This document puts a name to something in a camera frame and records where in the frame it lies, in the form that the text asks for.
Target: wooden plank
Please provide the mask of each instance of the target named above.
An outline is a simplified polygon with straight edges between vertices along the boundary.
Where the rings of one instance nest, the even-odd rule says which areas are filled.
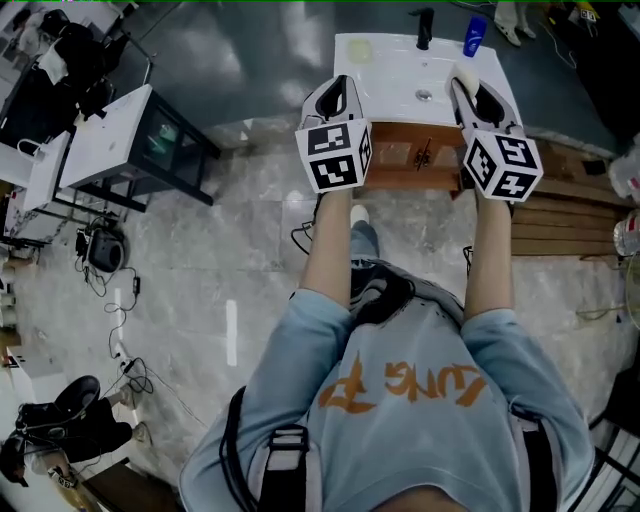
[[[371,128],[373,141],[403,142],[438,140],[442,144],[459,147],[464,146],[462,130],[457,126],[437,126],[416,123],[387,123],[375,121]]]
[[[546,178],[567,183],[580,183],[594,188],[612,192],[609,177],[606,174],[591,176],[583,165],[583,161],[602,160],[605,168],[609,162],[586,151],[576,150],[561,144],[536,140],[542,167]]]
[[[605,219],[621,219],[624,215],[619,210],[612,210],[604,206],[576,203],[575,201],[561,201],[544,197],[530,197],[524,203],[518,203],[516,208],[525,210],[546,210],[550,212],[576,213],[590,217],[604,217]]]
[[[606,256],[616,254],[613,242],[574,240],[512,240],[513,256]]]
[[[613,232],[613,228],[616,225],[616,221],[614,219],[605,219],[603,217],[587,217],[586,215],[576,215],[575,213],[558,213],[521,209],[515,210],[513,214],[513,223],[597,229],[609,232]]]
[[[633,201],[630,199],[622,199],[618,197],[615,192],[588,187],[579,183],[564,183],[548,178],[542,178],[540,180],[534,194],[534,197],[565,198],[626,209],[633,209],[635,206]]]
[[[459,178],[455,172],[437,171],[435,169],[407,171],[406,166],[396,168],[389,165],[386,167],[388,170],[369,170],[364,186],[367,188],[390,189],[434,188],[458,190],[459,188]]]
[[[611,242],[611,231],[598,231],[597,229],[564,228],[551,226],[527,226],[514,224],[511,238],[528,238],[534,240],[582,240],[591,242]]]
[[[114,464],[83,482],[83,485],[109,511],[179,510],[168,484],[157,479],[145,478],[124,464]]]

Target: drain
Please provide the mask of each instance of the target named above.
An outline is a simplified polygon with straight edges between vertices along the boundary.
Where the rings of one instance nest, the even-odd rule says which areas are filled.
[[[418,98],[420,101],[431,101],[433,95],[426,89],[418,89],[416,91],[416,98]]]

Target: bottle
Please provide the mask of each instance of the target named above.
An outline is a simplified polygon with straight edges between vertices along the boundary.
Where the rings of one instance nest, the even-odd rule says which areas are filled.
[[[631,256],[640,251],[640,210],[633,210],[625,220],[616,224],[613,243],[620,256]]]
[[[620,197],[631,196],[640,202],[640,146],[635,145],[624,156],[609,165],[611,186]]]
[[[467,57],[473,57],[478,51],[486,31],[487,20],[479,18],[478,16],[472,16],[469,22],[469,28],[467,28],[467,35],[464,38],[464,49],[462,53]]]

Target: wooden cabinet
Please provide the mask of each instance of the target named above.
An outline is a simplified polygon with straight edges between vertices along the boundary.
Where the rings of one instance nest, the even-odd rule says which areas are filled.
[[[456,127],[373,123],[370,188],[458,189],[465,143]]]

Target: faucet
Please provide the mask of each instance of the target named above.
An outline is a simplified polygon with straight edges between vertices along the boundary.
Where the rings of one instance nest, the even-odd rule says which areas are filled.
[[[433,25],[433,9],[425,7],[409,13],[411,16],[420,16],[420,24],[418,25],[418,43],[416,48],[419,50],[428,50],[429,41],[431,41],[431,26]]]

